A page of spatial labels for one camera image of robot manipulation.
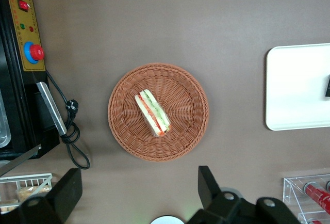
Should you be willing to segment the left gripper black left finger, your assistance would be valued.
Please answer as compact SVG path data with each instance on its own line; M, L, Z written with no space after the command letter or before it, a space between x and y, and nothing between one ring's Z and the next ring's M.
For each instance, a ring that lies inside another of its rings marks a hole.
M47 201L65 223L79 202L83 193L81 170L71 168L47 194Z

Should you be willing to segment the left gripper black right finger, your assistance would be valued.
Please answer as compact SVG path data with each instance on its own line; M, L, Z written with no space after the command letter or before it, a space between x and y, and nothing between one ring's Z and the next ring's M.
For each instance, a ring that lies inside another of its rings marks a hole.
M241 208L240 193L220 187L208 166L198 167L198 194L203 209L211 213L237 213Z

